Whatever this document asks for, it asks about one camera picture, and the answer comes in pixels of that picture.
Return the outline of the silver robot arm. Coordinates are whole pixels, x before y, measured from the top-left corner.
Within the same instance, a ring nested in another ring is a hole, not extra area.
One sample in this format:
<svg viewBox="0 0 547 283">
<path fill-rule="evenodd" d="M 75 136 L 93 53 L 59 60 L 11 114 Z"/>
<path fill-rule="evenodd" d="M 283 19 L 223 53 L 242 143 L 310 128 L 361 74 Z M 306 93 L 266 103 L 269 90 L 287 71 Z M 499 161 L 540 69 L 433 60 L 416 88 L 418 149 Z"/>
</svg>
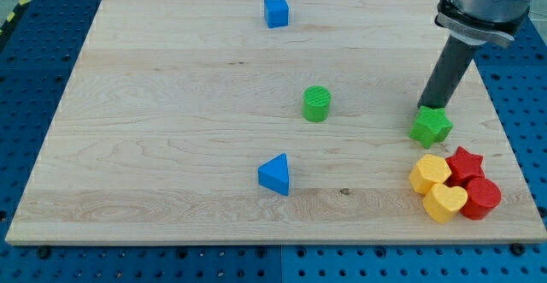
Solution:
<svg viewBox="0 0 547 283">
<path fill-rule="evenodd" d="M 527 18 L 532 0 L 439 0 L 435 22 L 470 45 L 508 48 Z"/>
</svg>

